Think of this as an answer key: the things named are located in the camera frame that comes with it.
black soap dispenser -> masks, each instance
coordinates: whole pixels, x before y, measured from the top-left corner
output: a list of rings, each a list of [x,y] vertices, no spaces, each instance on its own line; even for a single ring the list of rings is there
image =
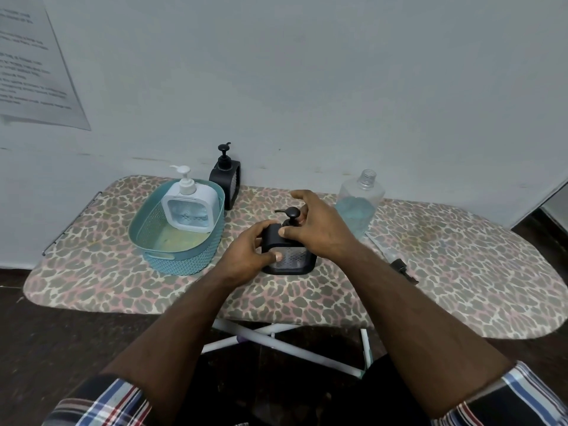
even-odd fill
[[[300,209],[289,207],[278,209],[275,212],[285,212],[288,220],[280,224],[270,224],[262,231],[262,252],[279,251],[282,260],[262,268],[264,273],[270,275],[303,275],[311,272],[316,265],[317,256],[304,246],[303,243],[286,239],[278,234],[280,227],[287,225],[299,226],[296,218],[300,216]]]
[[[209,180],[219,185],[225,192],[225,210],[229,210],[235,204],[238,190],[241,187],[241,162],[231,159],[227,155],[231,142],[222,143],[217,147],[223,155],[213,167]]]

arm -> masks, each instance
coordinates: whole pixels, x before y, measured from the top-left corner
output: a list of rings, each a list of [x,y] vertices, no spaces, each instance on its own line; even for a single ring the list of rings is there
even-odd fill
[[[391,269],[351,234],[337,211],[311,191],[302,199],[301,227],[280,235],[329,258],[347,275],[402,379],[431,417],[499,379],[512,362]]]
[[[212,270],[103,369],[140,387],[160,424],[174,421],[205,336],[226,298],[262,267],[281,259],[279,253],[255,252],[258,236],[271,223],[258,222],[238,236]]]

white paper sheet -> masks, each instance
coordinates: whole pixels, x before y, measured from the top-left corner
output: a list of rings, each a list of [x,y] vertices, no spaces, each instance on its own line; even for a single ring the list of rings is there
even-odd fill
[[[42,0],[0,0],[0,114],[91,129]]]

person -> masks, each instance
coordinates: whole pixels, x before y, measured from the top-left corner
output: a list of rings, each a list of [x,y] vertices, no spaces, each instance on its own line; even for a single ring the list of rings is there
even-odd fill
[[[321,424],[568,425],[564,403],[526,365],[511,362],[408,283],[315,193],[291,194],[305,202],[300,226],[282,227],[280,235],[345,272],[388,351],[324,411]],[[229,407],[215,388],[197,385],[196,365],[229,294],[281,259],[256,252],[272,223],[257,222],[241,233],[214,268],[63,399],[44,425],[262,424],[244,408]]]

plaid sleeve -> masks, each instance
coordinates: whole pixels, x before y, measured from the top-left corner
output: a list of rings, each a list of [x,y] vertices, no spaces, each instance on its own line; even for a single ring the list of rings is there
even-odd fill
[[[97,375],[77,387],[43,426],[156,426],[142,391],[114,376]]]
[[[472,399],[462,402],[435,426],[563,425],[566,406],[522,362]]]

